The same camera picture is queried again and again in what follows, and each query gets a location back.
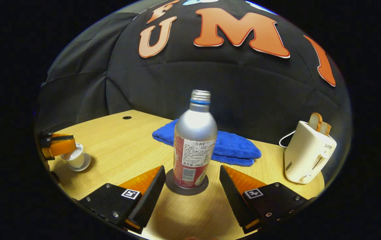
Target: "toast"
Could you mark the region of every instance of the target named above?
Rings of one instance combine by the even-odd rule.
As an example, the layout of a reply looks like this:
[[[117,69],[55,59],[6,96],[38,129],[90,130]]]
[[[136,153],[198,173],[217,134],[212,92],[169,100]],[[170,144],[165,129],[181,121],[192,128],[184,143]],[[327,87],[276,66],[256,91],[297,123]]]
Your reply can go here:
[[[309,119],[308,125],[315,131],[319,132],[321,129],[321,123],[323,122],[323,117],[321,114],[314,112],[311,114],[311,118]]]
[[[322,122],[320,124],[320,133],[328,136],[328,134],[330,134],[330,129],[331,129],[331,126],[328,123]]]

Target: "blue towel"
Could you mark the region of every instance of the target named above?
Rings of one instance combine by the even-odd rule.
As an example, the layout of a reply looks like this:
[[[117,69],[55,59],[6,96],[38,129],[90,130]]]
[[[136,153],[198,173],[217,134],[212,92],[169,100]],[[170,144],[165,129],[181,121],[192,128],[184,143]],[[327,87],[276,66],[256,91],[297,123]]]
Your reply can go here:
[[[155,140],[169,146],[174,143],[174,127],[177,120],[166,124],[152,133]],[[233,133],[218,131],[212,159],[215,161],[249,167],[255,158],[260,158],[262,152],[248,139]]]

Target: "orange letter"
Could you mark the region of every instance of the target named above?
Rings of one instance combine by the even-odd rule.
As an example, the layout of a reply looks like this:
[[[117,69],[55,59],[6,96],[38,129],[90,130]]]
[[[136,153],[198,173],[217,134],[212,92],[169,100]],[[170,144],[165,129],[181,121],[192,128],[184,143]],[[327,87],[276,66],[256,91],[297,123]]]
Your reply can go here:
[[[254,39],[250,41],[252,49],[285,59],[290,57],[290,52],[282,44],[276,30],[276,21],[268,17],[249,12],[241,20],[237,20],[219,8],[200,9],[196,13],[202,18],[201,35],[194,40],[194,44],[198,47],[222,45],[224,39],[218,36],[218,27],[236,47],[244,42],[251,30],[254,30]]]
[[[148,58],[155,56],[165,47],[168,42],[169,30],[171,28],[171,23],[176,20],[177,17],[171,17],[163,20],[159,23],[161,26],[158,42],[152,47],[149,46],[150,33],[155,28],[155,26],[150,26],[140,33],[140,44],[138,46],[138,53],[143,58]]]
[[[325,51],[320,45],[318,45],[314,40],[310,39],[308,36],[303,35],[312,46],[315,48],[315,52],[318,55],[318,60],[320,61],[320,65],[318,66],[318,73],[320,76],[327,81],[331,86],[336,86],[336,80],[334,80],[333,73],[331,71],[330,63],[328,62],[327,55]]]
[[[155,9],[153,11],[152,18],[150,18],[149,21],[146,24],[148,24],[148,23],[152,22],[153,20],[159,18],[160,16],[164,15],[165,12],[163,12],[163,11],[166,11],[166,10],[172,8],[172,5],[174,3],[178,3],[178,2],[180,2],[180,0],[174,0],[171,3],[167,3],[167,4],[163,5],[163,6],[160,6],[159,8]]]

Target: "bottle label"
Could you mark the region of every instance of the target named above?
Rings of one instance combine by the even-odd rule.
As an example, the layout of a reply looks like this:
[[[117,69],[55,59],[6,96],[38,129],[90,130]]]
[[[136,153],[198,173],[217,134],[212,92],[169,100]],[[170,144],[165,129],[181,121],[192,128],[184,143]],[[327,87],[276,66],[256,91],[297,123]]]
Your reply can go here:
[[[184,188],[198,187],[206,176],[216,139],[192,141],[174,135],[174,180]]]

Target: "white cup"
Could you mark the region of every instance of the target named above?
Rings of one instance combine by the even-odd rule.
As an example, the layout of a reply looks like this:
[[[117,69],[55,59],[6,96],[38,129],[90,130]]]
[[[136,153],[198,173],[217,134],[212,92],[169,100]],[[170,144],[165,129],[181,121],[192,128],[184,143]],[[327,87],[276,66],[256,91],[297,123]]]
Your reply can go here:
[[[63,160],[66,160],[67,164],[71,167],[79,168],[84,165],[84,147],[80,143],[75,143],[76,149],[73,152],[68,152],[60,155]]]

